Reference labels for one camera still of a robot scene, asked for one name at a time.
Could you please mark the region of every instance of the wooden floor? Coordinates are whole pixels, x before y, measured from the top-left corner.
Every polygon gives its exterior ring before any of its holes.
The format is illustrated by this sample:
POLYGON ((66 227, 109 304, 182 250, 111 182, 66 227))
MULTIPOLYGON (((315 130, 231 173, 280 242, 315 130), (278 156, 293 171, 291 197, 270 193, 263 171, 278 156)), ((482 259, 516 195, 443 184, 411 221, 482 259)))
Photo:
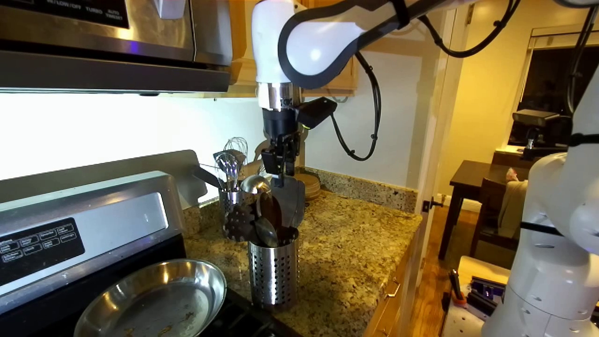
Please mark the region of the wooden floor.
MULTIPOLYGON (((416 294, 415 315, 413 315, 413 332, 411 337, 437 337, 443 332, 445 324, 445 309, 443 296, 450 291, 450 272, 458 268, 460 259, 469 255, 471 240, 474 235, 474 225, 478 221, 478 214, 463 212, 460 223, 452 235, 452 242, 448 248, 446 261, 439 261, 439 248, 443 242, 443 233, 446 227, 448 208, 437 208, 433 229, 430 236, 430 248, 424 261, 424 276, 416 294)), ((489 261, 501 266, 508 266, 514 261, 514 251, 504 248, 480 244, 478 259, 489 261)))

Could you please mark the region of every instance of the cabinet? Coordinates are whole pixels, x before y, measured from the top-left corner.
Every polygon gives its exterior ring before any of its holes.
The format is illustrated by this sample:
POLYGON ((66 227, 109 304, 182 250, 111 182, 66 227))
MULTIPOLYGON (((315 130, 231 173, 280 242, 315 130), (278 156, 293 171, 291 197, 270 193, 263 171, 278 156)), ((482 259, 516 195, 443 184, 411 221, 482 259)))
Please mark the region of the cabinet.
POLYGON ((422 223, 411 242, 409 251, 405 253, 401 263, 392 268, 394 272, 379 296, 379 306, 364 334, 366 337, 400 337, 411 332, 424 240, 426 225, 422 223))
MULTIPOLYGON (((300 6, 321 8, 340 0, 300 0, 300 6)), ((229 96, 255 96, 257 64, 252 45, 252 14, 257 0, 229 0, 233 29, 233 66, 229 96)), ((358 87, 357 60, 349 62, 340 77, 319 90, 308 90, 306 96, 351 96, 358 87)))

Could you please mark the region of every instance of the chair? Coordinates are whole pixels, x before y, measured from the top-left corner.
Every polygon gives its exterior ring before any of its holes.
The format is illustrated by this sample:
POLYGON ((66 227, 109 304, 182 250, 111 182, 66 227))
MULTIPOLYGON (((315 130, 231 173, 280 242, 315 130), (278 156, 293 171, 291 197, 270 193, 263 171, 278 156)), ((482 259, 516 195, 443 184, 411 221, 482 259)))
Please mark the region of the chair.
POLYGON ((482 212, 480 212, 480 220, 474 229, 471 257, 476 257, 478 242, 489 242, 489 244, 503 246, 508 250, 519 248, 519 240, 504 238, 499 235, 501 212, 503 212, 506 190, 508 190, 506 182, 495 182, 489 178, 484 180, 482 197, 480 197, 482 212))

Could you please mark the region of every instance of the white robot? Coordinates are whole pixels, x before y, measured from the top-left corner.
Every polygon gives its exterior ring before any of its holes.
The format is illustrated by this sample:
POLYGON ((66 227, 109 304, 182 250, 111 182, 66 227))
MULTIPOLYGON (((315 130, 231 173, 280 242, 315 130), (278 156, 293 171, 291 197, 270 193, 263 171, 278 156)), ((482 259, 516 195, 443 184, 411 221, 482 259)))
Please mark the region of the white robot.
MULTIPOLYGON (((557 2, 599 6, 599 0, 557 2)), ((297 14, 293 0, 259 2, 254 51, 272 145, 269 173, 293 177, 299 87, 327 85, 368 44, 460 4, 465 0, 353 0, 297 14)), ((547 156, 531 171, 521 244, 486 337, 599 336, 591 323, 599 300, 599 72, 577 107, 574 135, 577 145, 568 154, 547 156)))

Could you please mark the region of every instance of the stove control panel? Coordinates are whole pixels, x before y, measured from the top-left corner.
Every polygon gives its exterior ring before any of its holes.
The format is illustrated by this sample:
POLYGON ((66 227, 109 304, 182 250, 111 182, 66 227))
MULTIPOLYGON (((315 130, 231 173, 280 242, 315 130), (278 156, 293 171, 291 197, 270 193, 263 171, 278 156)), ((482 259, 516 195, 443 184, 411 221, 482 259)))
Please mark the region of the stove control panel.
POLYGON ((0 285, 83 255, 76 220, 63 220, 0 238, 0 285))

